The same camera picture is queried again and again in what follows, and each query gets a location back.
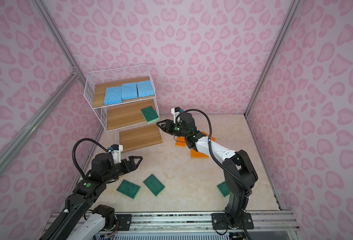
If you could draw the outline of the green scouring pad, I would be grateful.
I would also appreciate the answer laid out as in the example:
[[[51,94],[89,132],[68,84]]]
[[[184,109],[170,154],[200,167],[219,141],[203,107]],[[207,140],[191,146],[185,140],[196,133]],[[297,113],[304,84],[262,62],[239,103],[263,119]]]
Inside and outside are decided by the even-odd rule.
[[[159,116],[152,106],[140,110],[147,124],[152,124],[159,120]]]
[[[165,188],[154,174],[147,177],[143,183],[154,196],[158,196]]]
[[[129,182],[127,180],[123,180],[122,183],[117,188],[117,191],[131,199],[135,199],[138,192],[140,191],[140,186]]]
[[[222,183],[218,184],[217,188],[223,197],[226,197],[230,194],[230,190],[229,190],[226,182],[222,182]]]

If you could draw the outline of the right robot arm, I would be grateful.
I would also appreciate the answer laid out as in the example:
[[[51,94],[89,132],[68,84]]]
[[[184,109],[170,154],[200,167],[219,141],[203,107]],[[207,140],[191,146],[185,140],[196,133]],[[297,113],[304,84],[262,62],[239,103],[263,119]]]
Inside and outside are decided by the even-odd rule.
[[[201,113],[207,120],[209,134],[199,131],[191,112]],[[229,228],[246,229],[246,208],[252,188],[258,181],[253,163],[244,150],[233,151],[212,140],[213,128],[210,118],[201,110],[190,109],[174,114],[173,120],[156,123],[164,133],[183,137],[189,149],[210,156],[224,171],[225,183],[230,190],[229,203],[225,208],[225,222]]]

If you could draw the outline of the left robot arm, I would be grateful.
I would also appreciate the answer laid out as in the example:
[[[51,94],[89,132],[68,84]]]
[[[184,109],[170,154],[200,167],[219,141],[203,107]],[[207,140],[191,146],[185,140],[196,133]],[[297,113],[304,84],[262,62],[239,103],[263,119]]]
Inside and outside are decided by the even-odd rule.
[[[130,156],[115,164],[112,153],[96,155],[91,162],[91,170],[65,199],[62,212],[40,239],[67,239],[78,221],[106,189],[106,185],[122,175],[135,171],[142,160],[142,156]]]

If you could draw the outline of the blue sponge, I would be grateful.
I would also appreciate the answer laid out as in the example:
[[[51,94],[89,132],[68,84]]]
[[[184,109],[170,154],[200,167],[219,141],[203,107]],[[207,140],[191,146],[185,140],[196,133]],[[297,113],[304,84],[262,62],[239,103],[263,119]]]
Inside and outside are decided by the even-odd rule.
[[[137,84],[136,83],[127,83],[121,85],[121,99],[122,100],[131,100],[138,98],[137,93]]]
[[[154,96],[154,90],[151,80],[137,82],[137,94],[139,98]]]
[[[121,91],[122,86],[106,88],[104,104],[108,106],[122,103]]]

